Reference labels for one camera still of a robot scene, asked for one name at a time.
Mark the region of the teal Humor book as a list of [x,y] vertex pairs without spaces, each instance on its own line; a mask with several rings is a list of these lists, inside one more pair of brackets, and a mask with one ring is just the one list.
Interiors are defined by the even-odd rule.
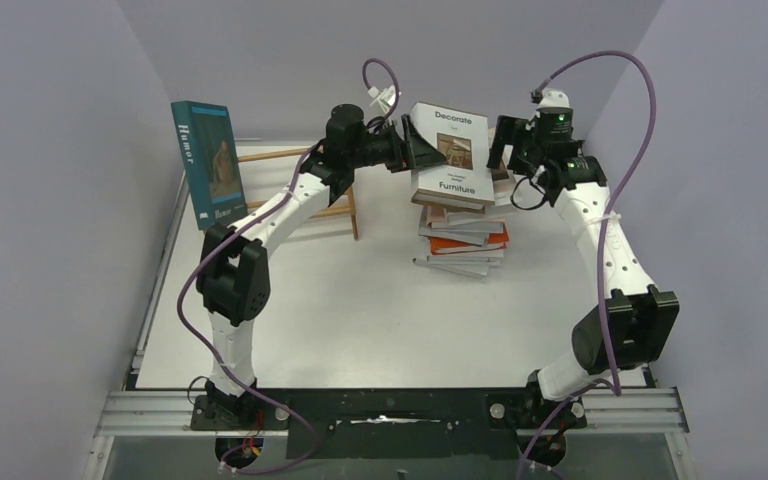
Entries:
[[199,230],[248,214],[234,132],[225,106],[170,104],[191,203]]

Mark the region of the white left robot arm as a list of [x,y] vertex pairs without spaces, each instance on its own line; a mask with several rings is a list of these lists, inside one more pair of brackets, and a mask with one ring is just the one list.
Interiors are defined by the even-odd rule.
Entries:
[[366,122],[360,107],[338,105],[324,138],[303,153],[278,194],[247,217],[206,231],[194,283],[211,321],[213,367],[206,393],[213,405],[246,418],[266,402],[255,391],[252,351],[254,320],[271,295],[271,254],[346,193],[356,170],[383,165],[399,173],[445,162],[408,115],[400,122]]

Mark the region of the white Afternoon tea book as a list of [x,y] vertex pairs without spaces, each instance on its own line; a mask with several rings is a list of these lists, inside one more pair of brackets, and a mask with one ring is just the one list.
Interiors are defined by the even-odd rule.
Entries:
[[511,203],[511,195],[517,180],[514,174],[507,169],[511,151],[512,147],[510,145],[504,146],[499,166],[491,170],[494,204],[486,207],[484,210],[484,213],[489,217],[501,218],[516,211],[516,207]]

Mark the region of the white Decorate Furniture book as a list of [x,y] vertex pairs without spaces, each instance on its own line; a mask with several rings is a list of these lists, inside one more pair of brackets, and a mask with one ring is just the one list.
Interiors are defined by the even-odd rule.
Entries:
[[493,205],[487,117],[423,102],[409,116],[431,152],[443,158],[411,172],[411,202],[477,213]]

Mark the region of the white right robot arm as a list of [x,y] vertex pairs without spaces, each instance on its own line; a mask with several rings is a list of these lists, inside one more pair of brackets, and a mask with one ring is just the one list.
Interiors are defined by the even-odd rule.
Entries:
[[532,425],[550,425],[561,399],[621,370],[658,360],[678,316],[672,291],[660,289],[633,252],[610,205],[600,162],[572,137],[569,107],[540,107],[531,119],[501,115],[487,166],[502,164],[534,183],[568,226],[597,286],[597,305],[572,329],[569,348],[536,373],[539,389],[522,400]]

